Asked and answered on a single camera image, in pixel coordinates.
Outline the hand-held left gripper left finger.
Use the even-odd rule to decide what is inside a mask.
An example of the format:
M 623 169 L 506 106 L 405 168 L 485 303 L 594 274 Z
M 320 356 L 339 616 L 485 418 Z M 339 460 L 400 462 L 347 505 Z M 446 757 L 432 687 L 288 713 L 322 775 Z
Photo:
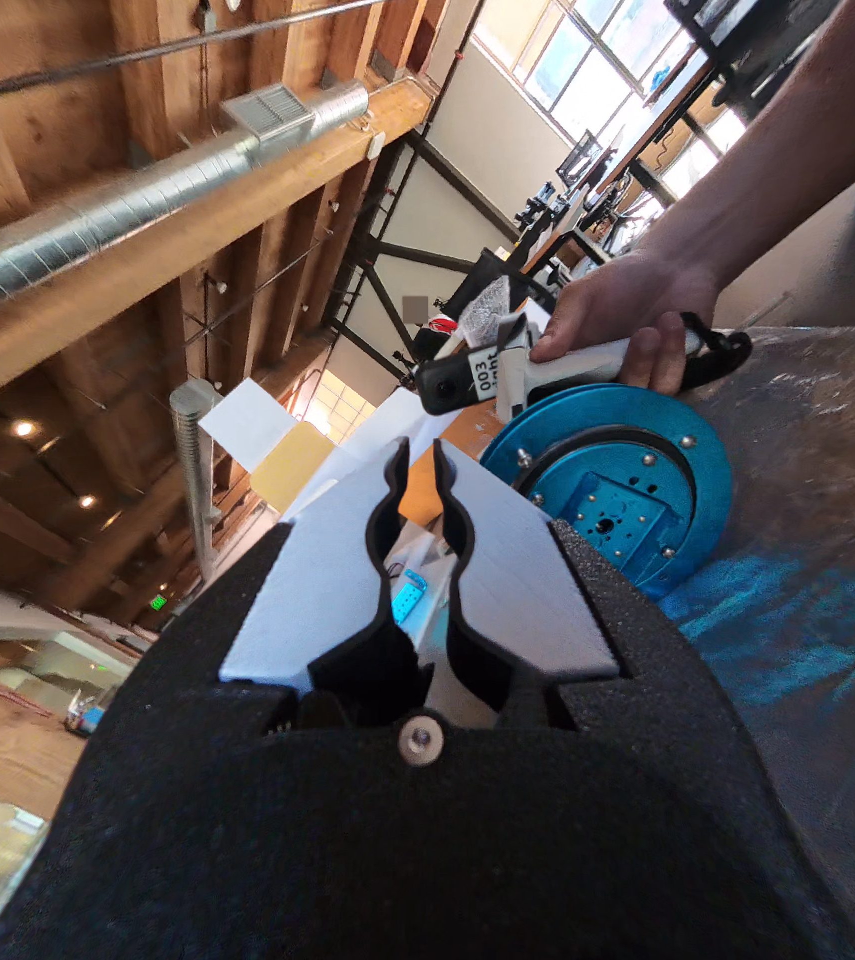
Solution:
M 329 693 L 361 725 L 421 708 L 432 671 L 395 623 L 386 570 L 409 465 L 410 440 L 394 438 L 294 517 L 220 681 Z

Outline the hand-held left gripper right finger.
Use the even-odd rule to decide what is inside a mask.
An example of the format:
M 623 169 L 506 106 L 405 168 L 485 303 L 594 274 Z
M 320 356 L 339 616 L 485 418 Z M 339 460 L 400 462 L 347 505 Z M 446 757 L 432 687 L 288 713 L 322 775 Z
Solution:
M 515 690 L 612 679 L 619 662 L 547 514 L 446 440 L 433 446 L 449 582 L 447 661 L 495 712 Z

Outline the blue metal turntable disc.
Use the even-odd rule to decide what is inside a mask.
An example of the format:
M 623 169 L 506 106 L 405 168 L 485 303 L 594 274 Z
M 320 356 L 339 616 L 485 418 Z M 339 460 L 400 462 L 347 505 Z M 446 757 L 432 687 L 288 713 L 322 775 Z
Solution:
M 639 388 L 555 393 L 513 418 L 479 462 L 653 601 L 704 566 L 732 505 L 714 429 L 687 404 Z

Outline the person's right forearm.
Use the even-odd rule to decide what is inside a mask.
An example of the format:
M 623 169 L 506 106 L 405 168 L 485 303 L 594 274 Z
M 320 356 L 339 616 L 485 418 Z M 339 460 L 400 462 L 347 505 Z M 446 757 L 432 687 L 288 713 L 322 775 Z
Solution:
M 709 320 L 722 290 L 855 183 L 855 1 L 841 2 L 746 132 L 640 252 Z

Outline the person's right hand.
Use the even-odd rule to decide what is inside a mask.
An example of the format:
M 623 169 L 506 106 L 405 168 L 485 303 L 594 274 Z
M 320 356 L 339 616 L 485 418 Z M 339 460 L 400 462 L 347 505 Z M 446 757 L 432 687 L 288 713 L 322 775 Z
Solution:
M 648 245 L 568 284 L 533 363 L 627 339 L 616 380 L 626 386 L 676 396 L 686 367 L 683 313 L 710 326 L 722 291 L 722 274 L 701 254 Z

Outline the bubble wrapped part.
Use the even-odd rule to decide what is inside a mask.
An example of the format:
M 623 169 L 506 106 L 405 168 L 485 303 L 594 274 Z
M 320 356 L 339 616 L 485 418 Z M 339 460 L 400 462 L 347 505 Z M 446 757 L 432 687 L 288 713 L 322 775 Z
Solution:
M 497 342 L 500 323 L 510 313 L 510 277 L 501 275 L 464 307 L 458 332 L 472 351 L 490 347 Z

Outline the orange and white cardboard box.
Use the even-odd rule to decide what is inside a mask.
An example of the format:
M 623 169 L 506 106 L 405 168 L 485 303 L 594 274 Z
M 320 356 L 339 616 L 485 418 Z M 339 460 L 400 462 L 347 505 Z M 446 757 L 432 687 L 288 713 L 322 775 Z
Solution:
M 200 426 L 249 475 L 256 496 L 282 521 L 375 459 L 398 438 L 408 438 L 410 463 L 457 419 L 493 411 L 493 402 L 456 413 L 427 414 L 415 393 L 397 390 L 349 438 L 336 444 L 310 421 L 297 419 L 252 379 L 244 380 Z

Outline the black high-back chair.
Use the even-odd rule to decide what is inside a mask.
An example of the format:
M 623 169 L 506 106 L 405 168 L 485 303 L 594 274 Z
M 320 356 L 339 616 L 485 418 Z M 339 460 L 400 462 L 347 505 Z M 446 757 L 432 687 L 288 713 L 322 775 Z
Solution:
M 510 278 L 511 313 L 509 315 L 522 309 L 524 302 L 529 299 L 544 309 L 548 316 L 554 313 L 556 297 L 544 284 L 527 275 L 520 268 L 508 265 L 506 260 L 485 247 L 460 286 L 443 304 L 442 312 L 446 317 L 456 321 L 457 330 L 458 319 L 464 307 L 489 283 L 501 276 Z

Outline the wooden background work table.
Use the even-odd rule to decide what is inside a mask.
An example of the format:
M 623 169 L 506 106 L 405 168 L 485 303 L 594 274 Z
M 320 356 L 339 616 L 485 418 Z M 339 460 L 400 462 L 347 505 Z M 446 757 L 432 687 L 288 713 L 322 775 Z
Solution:
M 592 145 L 596 153 L 585 156 L 574 186 L 543 204 L 509 263 L 533 277 L 556 266 L 600 266 L 625 252 L 681 187 L 723 157 L 710 133 L 724 112 L 712 105 L 717 74 L 706 54 L 686 54 L 629 124 Z

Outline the white ceiling vent unit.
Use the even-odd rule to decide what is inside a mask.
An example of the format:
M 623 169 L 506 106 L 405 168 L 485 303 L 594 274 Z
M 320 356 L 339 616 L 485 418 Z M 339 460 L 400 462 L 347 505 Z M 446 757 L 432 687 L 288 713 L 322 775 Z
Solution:
M 300 142 L 314 126 L 315 114 L 284 83 L 273 83 L 223 101 L 222 120 L 259 141 Z

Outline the tall paned window with shades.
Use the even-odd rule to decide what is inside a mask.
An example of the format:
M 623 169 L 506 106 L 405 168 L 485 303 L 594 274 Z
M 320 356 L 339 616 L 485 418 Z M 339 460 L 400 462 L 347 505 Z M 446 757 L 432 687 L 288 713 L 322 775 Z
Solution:
M 566 187 L 618 162 L 709 70 L 667 2 L 484 2 L 471 40 L 570 147 Z

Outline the blue metal U bracket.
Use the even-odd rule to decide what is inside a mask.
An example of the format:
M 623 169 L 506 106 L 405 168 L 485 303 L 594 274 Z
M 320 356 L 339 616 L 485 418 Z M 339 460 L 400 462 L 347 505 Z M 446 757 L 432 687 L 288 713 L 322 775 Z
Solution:
M 406 567 L 398 578 L 399 587 L 395 593 L 391 611 L 394 622 L 401 626 L 410 617 L 428 590 L 427 580 L 418 572 Z

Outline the narrow ribbed silver duct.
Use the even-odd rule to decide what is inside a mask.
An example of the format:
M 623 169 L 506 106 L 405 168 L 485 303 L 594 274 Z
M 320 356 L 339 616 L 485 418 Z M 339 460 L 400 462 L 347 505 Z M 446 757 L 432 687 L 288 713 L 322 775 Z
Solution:
M 218 553 L 213 531 L 222 519 L 214 502 L 214 439 L 201 421 L 222 397 L 207 380 L 190 377 L 171 391 L 169 406 L 196 562 L 203 582 L 214 576 Z

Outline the silver ceiling duct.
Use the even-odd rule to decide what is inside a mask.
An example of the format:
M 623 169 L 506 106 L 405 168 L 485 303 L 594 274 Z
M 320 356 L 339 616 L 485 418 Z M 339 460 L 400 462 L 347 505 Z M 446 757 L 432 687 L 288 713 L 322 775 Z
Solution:
M 0 304 L 361 117 L 369 102 L 361 80 L 339 82 L 303 102 L 315 119 L 300 142 L 260 141 L 228 126 L 204 143 L 0 227 Z

